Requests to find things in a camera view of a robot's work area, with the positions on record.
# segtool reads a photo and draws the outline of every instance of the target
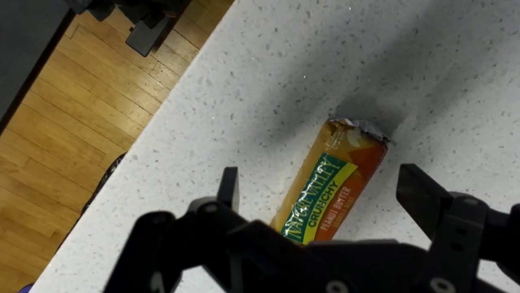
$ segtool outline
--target wooden floor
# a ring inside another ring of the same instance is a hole
[[[37,278],[229,4],[193,0],[146,58],[125,45],[121,12],[76,16],[0,136],[0,291]]]

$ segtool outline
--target snack bar wrapper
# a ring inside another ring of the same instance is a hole
[[[326,120],[271,226],[298,243],[331,239],[383,159],[386,141],[368,121]]]

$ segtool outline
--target green label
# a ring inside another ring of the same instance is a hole
[[[354,170],[354,164],[323,152],[282,224],[281,234],[294,242],[311,240],[328,201]]]

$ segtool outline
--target white countertop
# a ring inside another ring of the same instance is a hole
[[[34,291],[100,291],[133,221],[183,214],[216,193],[224,165],[238,165],[240,212],[268,221],[329,113],[373,120],[394,141],[336,237],[427,245],[394,199],[399,162],[508,211],[518,14],[516,0],[235,0]],[[482,276],[518,291],[493,265]],[[196,269],[178,291],[209,287]]]

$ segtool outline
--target speckled countertop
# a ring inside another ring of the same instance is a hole
[[[138,214],[181,214],[229,164],[240,212],[269,219],[333,113],[394,141],[336,237],[427,245],[394,199],[399,162],[506,211],[520,201],[518,14],[516,0],[235,0],[34,291],[100,291]],[[209,287],[199,269],[180,284]]]

